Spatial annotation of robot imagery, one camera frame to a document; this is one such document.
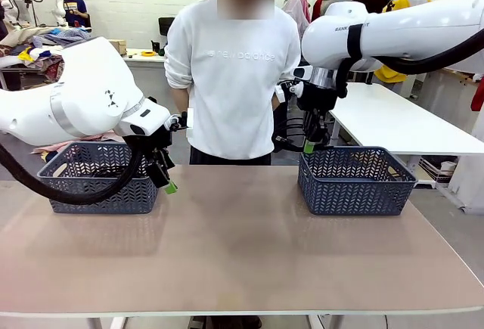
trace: black pants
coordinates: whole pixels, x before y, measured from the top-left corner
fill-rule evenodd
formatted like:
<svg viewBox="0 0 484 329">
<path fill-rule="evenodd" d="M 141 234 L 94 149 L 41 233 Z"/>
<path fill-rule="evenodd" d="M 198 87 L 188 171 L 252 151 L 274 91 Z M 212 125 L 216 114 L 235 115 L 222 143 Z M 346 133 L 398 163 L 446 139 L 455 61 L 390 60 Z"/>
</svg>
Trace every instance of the black pants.
<svg viewBox="0 0 484 329">
<path fill-rule="evenodd" d="M 205 154 L 192 146 L 190 149 L 190 165 L 270 166 L 271 154 L 264 155 L 263 157 L 257 157 L 256 159 L 229 160 Z"/>
</svg>

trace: basket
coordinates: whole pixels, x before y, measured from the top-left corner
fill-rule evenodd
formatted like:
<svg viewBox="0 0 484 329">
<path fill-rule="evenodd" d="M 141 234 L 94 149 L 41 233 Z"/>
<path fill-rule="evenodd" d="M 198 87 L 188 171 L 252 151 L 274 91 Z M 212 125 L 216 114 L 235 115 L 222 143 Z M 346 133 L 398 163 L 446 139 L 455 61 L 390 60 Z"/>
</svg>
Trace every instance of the basket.
<svg viewBox="0 0 484 329">
<path fill-rule="evenodd" d="M 381 147 L 302 154 L 299 185 L 317 216 L 398 216 L 417 179 Z"/>
<path fill-rule="evenodd" d="M 37 176 L 50 186 L 74 194 L 100 191 L 116 181 L 129 164 L 131 150 L 113 142 L 74 142 L 52 159 Z M 56 213 L 146 214 L 153 209 L 157 188 L 147 176 L 147 161 L 141 161 L 137 174 L 120 192 L 100 203 L 76 206 L 51 200 Z"/>
</svg>

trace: floor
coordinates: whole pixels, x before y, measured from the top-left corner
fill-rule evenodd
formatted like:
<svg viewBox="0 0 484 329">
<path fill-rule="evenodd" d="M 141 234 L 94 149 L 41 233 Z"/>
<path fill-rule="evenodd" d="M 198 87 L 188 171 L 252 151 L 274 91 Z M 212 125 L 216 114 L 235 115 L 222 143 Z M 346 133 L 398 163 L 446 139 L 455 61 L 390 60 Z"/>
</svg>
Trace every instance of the floor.
<svg viewBox="0 0 484 329">
<path fill-rule="evenodd" d="M 158 101 L 174 110 L 169 102 L 171 98 L 157 96 Z M 296 108 L 291 107 L 292 116 Z M 16 159 L 32 174 L 36 174 L 43 166 L 39 156 L 31 155 L 32 147 L 17 140 L 11 135 L 0 134 L 0 143 L 9 150 Z M 189 145 L 184 134 L 174 135 L 174 144 L 170 148 L 172 159 L 177 164 L 188 163 Z M 273 165 L 296 165 L 298 154 L 280 152 L 274 154 Z M 11 175 L 0 167 L 0 180 L 10 180 Z M 415 190 L 411 195 L 412 203 L 425 215 L 440 234 L 454 247 L 462 259 L 474 271 L 476 276 L 484 281 L 484 217 L 466 216 L 438 191 Z M 308 329 L 304 316 L 274 316 L 262 318 L 265 329 Z M 481 329 L 484 323 L 484 311 L 454 315 L 420 315 L 420 316 L 390 316 L 390 329 Z M 110 319 L 103 320 L 105 328 L 109 327 Z M 185 329 L 187 318 L 131 318 L 127 329 Z M 328 318 L 324 318 L 325 327 L 329 327 Z M 384 329 L 383 316 L 348 317 L 343 322 L 344 329 Z M 84 329 L 87 328 L 82 319 L 23 319 L 0 317 L 0 329 Z"/>
</svg>

